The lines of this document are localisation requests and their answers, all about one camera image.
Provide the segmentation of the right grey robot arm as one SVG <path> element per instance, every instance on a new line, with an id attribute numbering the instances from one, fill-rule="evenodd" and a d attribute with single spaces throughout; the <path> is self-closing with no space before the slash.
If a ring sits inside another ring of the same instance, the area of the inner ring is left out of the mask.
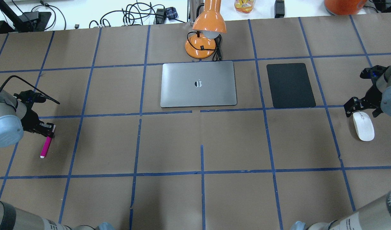
<path id="1" fill-rule="evenodd" d="M 382 113 L 391 116 L 391 65 L 367 67 L 362 70 L 360 78 L 371 80 L 372 86 L 363 98 L 352 97 L 343 105 L 346 117 L 366 109 L 373 109 L 374 118 Z"/>

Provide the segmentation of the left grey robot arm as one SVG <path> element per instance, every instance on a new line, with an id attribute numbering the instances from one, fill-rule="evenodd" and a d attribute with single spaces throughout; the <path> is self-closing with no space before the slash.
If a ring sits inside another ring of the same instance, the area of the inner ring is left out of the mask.
<path id="1" fill-rule="evenodd" d="M 55 99 L 33 90 L 11 95 L 0 88 L 0 148 L 18 143 L 24 132 L 53 138 L 56 125 L 42 122 L 32 110 L 34 103 L 46 100 L 58 104 Z"/>

